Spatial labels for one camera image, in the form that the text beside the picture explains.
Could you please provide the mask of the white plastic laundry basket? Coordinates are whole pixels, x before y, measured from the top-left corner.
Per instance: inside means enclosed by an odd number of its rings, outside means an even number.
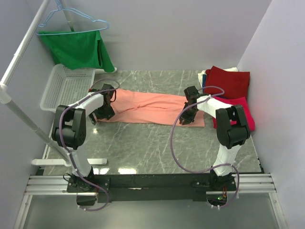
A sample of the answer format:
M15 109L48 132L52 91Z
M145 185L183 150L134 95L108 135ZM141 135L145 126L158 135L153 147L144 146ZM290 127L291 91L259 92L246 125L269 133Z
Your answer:
M55 112L59 105L70 105L82 99L93 84L95 69L71 70L62 64L53 67L45 87L40 108Z

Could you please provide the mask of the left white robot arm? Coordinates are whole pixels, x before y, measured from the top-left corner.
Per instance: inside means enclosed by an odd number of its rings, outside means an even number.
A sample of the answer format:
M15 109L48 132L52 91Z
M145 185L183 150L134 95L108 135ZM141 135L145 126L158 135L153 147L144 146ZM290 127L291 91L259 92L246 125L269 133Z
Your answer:
M56 108L51 137L67 151L72 167L70 187L89 192L95 186L93 168L85 153L78 148L86 139L86 118L92 124L99 120L109 120L115 115L111 103L116 100L116 90L110 84L104 84L101 90L90 88L88 94L71 105L59 105Z

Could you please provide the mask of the dark red folded shirt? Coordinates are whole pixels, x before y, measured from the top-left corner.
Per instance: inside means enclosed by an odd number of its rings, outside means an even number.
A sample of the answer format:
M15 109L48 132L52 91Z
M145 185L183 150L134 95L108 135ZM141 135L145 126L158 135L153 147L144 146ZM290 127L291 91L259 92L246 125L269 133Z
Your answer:
M205 71L205 74L208 76L207 83L224 90L222 97L227 99L247 98L250 72L227 72L213 66ZM211 94L220 92L219 89L211 87Z

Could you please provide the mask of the blue folded shirt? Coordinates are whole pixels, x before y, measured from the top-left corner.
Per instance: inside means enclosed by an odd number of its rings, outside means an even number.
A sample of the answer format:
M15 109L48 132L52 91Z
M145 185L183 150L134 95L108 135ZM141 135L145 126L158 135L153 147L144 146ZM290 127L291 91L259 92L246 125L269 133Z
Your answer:
M208 76L204 73L202 75L202 94L211 96L211 84L207 83Z

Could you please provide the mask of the salmon pink t shirt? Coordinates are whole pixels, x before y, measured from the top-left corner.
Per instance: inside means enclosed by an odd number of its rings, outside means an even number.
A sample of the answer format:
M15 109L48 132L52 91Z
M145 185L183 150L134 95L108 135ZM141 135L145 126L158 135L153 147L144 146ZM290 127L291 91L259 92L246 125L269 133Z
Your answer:
M98 119L98 121L173 125L185 102L186 98L179 95L118 89L116 100L111 104L115 115L109 120Z

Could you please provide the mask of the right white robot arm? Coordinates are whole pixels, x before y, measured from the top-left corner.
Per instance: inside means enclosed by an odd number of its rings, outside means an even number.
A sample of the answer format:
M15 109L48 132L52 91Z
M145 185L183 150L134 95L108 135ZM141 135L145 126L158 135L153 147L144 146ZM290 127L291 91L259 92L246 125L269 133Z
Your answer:
M221 102L210 94L201 94L195 86L187 87L184 95L187 102L184 103L179 124L193 123L198 111L203 111L216 119L216 136L220 146L210 171L209 185L214 190L220 190L230 182L236 155L250 137L244 108L239 104Z

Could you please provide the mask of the aluminium rail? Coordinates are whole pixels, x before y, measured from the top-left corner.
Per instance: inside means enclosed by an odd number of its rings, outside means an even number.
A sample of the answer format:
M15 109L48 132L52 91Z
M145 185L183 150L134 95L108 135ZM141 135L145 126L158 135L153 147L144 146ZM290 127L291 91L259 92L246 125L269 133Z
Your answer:
M149 188L190 188L196 191L240 193L275 193L270 174L233 174L225 184L212 184L208 174L157 174L157 175L98 175L100 186L106 191L127 189L142 191ZM61 176L31 176L27 195L93 194L93 187L80 188Z

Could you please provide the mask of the green hanging t shirt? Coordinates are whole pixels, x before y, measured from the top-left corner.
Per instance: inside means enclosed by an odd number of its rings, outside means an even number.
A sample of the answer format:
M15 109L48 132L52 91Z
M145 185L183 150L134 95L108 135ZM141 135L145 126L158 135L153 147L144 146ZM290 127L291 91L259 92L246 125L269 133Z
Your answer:
M71 70L93 68L103 69L107 73L115 70L99 31L40 31L39 36L56 64Z

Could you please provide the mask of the white clothes rack frame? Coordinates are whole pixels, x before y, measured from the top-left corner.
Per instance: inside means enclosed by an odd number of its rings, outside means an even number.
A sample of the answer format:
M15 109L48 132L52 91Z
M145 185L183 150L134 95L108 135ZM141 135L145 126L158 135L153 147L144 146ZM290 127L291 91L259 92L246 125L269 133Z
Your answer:
M63 165L69 166L66 152L45 133L53 122L51 113L42 111L38 106L54 64L36 35L36 29L48 6L63 5L64 1L38 0L34 3L38 10L26 32L22 33L22 40L0 81L0 101L19 119L16 125L10 125L4 131L14 131L10 141L18 147L17 159L21 162L35 166L52 165L48 159L38 159L42 150L35 149L47 145L61 157Z

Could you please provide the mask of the magenta folded shirt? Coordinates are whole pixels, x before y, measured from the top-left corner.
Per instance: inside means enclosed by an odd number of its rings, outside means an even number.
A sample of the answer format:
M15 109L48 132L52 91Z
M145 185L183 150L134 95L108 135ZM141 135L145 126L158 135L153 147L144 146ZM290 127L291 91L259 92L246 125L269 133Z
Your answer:
M244 109L245 112L245 116L248 122L248 126L250 131L254 131L255 130L255 122L254 119L251 115L251 112L249 110L247 101L245 97L241 97L241 98L237 98L237 99L225 99L225 98L221 98L221 97L214 97L216 100L226 103L226 104L231 104L231 105L241 105Z

